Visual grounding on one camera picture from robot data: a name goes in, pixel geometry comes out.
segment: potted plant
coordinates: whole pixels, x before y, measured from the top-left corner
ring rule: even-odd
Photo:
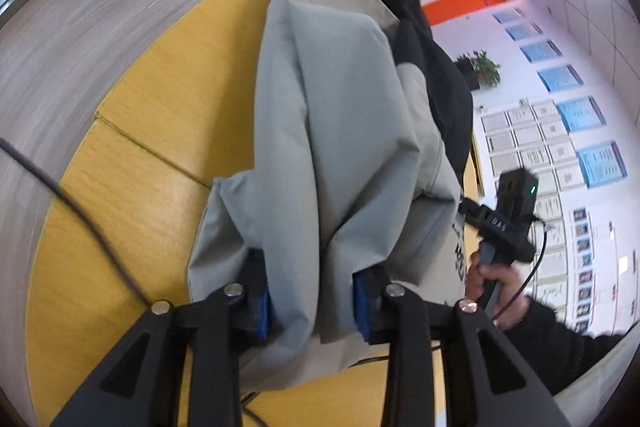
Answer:
[[[477,82],[481,82],[486,86],[497,86],[500,84],[500,73],[498,69],[500,64],[496,64],[489,57],[486,56],[486,51],[473,52],[473,56],[469,54],[460,55],[456,59],[456,65],[460,72],[465,77],[467,84],[471,80],[470,74],[473,71],[477,75]]]

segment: wooden floor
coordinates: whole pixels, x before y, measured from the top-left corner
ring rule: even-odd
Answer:
[[[113,84],[199,1],[29,1],[0,29],[0,136],[62,177]],[[46,191],[0,155],[0,387],[33,426],[24,312],[49,203]]]

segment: blue poster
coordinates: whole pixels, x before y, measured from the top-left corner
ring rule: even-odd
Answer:
[[[524,17],[524,12],[520,8],[514,8],[511,10],[505,10],[503,12],[494,13],[494,19],[500,24],[505,22],[516,21]]]
[[[627,176],[620,149],[614,141],[581,149],[577,154],[588,188],[617,182]]]
[[[562,118],[562,123],[569,132],[594,129],[607,124],[602,111],[592,96],[558,102],[556,107],[560,118]]]
[[[552,41],[536,42],[535,44],[523,46],[520,50],[531,64],[562,57],[560,50]]]
[[[571,65],[539,71],[538,76],[540,80],[542,80],[542,83],[545,84],[548,92],[556,92],[584,85],[580,75]]]
[[[510,28],[506,29],[506,32],[515,41],[521,41],[522,39],[528,39],[530,37],[537,37],[538,35],[542,35],[542,30],[533,22],[511,26]]]

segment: black jacket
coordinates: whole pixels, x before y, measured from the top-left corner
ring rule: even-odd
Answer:
[[[422,12],[420,0],[381,0],[405,26],[411,26],[422,55],[416,64],[424,74],[433,120],[440,131],[447,159],[462,185],[466,160],[471,146],[473,101],[465,79],[443,49],[436,44]],[[394,54],[401,51],[395,45]],[[396,55],[396,63],[401,60]]]
[[[504,333],[552,394],[586,373],[624,336],[581,335],[558,323],[551,308],[534,300],[523,320]]]

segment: wooden table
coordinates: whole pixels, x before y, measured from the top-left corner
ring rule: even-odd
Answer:
[[[98,108],[63,177],[153,299],[188,301],[186,266],[210,182],[253,166],[255,71],[268,3],[205,0],[175,23]],[[472,166],[465,188],[477,194]],[[468,252],[474,238],[465,235]],[[54,202],[33,265],[26,325],[41,426],[142,312],[87,231]],[[436,356],[436,378],[439,363]],[[385,370],[375,363],[264,393],[252,408],[274,427],[373,427]],[[188,380],[189,369],[183,392]],[[185,410],[182,400],[180,425]]]

